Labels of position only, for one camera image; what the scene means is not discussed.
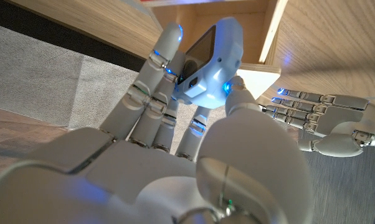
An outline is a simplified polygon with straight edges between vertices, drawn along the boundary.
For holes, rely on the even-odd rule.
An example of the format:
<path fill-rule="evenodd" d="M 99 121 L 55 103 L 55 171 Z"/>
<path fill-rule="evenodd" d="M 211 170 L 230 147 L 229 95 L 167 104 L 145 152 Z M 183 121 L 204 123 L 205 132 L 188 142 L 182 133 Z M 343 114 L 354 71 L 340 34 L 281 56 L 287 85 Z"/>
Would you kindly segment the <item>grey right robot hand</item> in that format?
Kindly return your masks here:
<path fill-rule="evenodd" d="M 99 128 L 64 134 L 0 175 L 0 223 L 311 222 L 306 160 L 241 77 L 195 161 L 150 146 L 167 123 L 182 37 L 170 22 Z"/>

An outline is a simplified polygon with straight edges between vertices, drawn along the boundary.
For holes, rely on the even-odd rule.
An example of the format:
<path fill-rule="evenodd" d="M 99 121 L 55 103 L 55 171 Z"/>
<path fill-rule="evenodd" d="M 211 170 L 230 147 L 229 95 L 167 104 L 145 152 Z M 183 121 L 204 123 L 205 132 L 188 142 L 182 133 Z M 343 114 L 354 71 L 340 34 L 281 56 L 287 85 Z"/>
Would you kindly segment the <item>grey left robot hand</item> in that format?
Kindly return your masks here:
<path fill-rule="evenodd" d="M 299 139 L 301 151 L 354 157 L 375 147 L 375 104 L 349 95 L 321 95 L 280 88 L 262 111 L 271 118 L 318 136 Z"/>

